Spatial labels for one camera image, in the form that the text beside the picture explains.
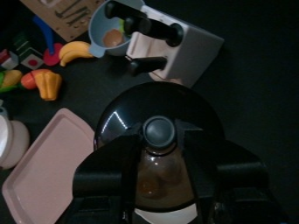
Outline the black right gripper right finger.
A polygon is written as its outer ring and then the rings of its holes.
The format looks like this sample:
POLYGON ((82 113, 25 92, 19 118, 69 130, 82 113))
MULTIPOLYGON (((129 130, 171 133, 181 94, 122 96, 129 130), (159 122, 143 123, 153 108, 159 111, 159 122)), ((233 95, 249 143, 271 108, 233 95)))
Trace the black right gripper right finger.
POLYGON ((191 224, 269 224, 269 176, 258 156, 187 122, 175 126, 195 196, 191 224))

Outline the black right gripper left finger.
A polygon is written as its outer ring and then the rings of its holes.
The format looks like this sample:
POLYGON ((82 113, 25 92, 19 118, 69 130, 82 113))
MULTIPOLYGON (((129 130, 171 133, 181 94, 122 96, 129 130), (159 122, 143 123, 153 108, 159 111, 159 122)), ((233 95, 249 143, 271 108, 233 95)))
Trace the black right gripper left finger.
POLYGON ((95 150, 73 180, 73 224, 133 224, 142 136, 127 131, 95 150))

